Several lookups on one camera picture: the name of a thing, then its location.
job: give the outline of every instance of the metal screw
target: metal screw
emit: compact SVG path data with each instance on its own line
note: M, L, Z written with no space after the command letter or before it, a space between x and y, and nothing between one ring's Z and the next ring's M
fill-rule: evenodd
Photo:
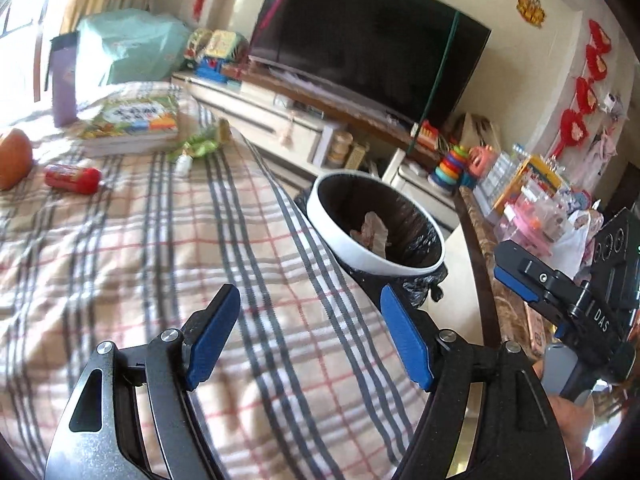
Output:
M165 330L162 332L160 339L165 343L170 343L171 341L175 341L178 339L178 331L175 328L170 328L169 330Z
M440 330L438 337L445 343L453 343L458 336L453 330Z
M103 341L98 345L97 351L98 354L108 354L111 352L113 348L113 343L111 341Z
M515 341L507 341L504 344L504 347L507 349L507 352L511 354L517 354L520 350L522 350L522 346L520 346Z

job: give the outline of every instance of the green pole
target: green pole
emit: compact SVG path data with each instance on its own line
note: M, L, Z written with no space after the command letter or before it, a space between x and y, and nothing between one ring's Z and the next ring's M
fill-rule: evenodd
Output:
M456 30L458 30L458 23L460 22L460 11L457 10L453 16L453 21L451 22L451 28L449 29L449 37L447 38L447 44L444 47L444 52L442 54L442 59L440 60L440 66L438 67L438 73L436 74L436 79L433 82L433 86L431 87L431 92L429 94L429 99L427 100L427 104L424 106L424 111L420 117L420 121L418 122L418 129L415 132L415 135L411 139L411 143L406 150L406 154L412 152L415 146L415 142L418 139L418 135L420 134L420 126L422 122L427 118L427 114L431 109L431 104L433 103L433 98L436 95L436 91L438 90L438 86L440 85L440 80L442 79L442 72L444 72L444 64L447 62L447 57L449 56L449 50L451 49L451 43L453 43L453 38L456 35Z

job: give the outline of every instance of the light blue bag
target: light blue bag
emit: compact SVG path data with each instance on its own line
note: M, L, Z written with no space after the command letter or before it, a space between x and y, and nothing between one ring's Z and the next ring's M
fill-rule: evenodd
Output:
M178 70L191 31L139 9L92 14L78 26L76 86L159 81Z

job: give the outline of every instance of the toy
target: toy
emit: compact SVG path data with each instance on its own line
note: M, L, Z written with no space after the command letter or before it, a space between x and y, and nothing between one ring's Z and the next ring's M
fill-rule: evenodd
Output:
M204 48L209 43L213 31L208 28L197 28L194 30L184 49L184 67L194 70L204 56Z
M531 155L520 164L503 192L495 200L493 208L496 212L502 214L505 204L515 203L522 192L523 184L529 180L538 184L549 197L553 197L562 184L560 177L539 155Z
M491 146L474 146L469 150L468 173L474 179L486 177L498 159L499 153Z
M438 129L429 124L429 121L424 120L420 126L420 132L418 133L418 144L429 148L431 151L438 151Z
M226 83L228 77L221 74L223 65L241 59L247 46L247 40L241 34L229 30L216 30L199 55L202 58L196 68L196 75Z
M452 194L460 183L460 177L465 173L468 158L469 153L463 146L453 146L430 174L428 182L439 191Z

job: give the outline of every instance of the human hand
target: human hand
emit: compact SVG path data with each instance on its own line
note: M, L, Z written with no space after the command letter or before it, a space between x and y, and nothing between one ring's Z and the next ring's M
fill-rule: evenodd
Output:
M543 367L544 361L538 361L533 365L539 379L542 378ZM576 406L562 397L547 397L562 433L571 470L576 471L584 462L587 438L595 420L593 399L589 396L584 406Z

